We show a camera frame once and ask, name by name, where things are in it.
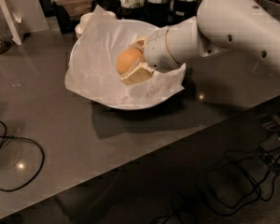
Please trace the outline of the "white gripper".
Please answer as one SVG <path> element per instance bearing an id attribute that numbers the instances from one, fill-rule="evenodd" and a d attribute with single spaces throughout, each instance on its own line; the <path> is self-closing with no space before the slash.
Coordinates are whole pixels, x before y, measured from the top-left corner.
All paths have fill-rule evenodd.
<path id="1" fill-rule="evenodd" d="M 154 73 L 168 73 L 182 64 L 207 54 L 208 42 L 198 29 L 196 17 L 172 26 L 162 27 L 146 39 L 141 37 L 129 45 L 144 50 L 146 62 L 136 59 L 131 67 L 120 76 L 125 85 L 144 82 Z"/>

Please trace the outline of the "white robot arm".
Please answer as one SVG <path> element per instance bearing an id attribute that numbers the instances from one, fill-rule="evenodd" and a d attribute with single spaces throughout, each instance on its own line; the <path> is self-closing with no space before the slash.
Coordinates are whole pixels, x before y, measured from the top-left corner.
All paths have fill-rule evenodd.
<path id="1" fill-rule="evenodd" d="M 202 0 L 196 16 L 132 43 L 118 56 L 117 70 L 121 82 L 133 85 L 229 49 L 254 56 L 280 76 L 280 21 L 254 0 Z"/>

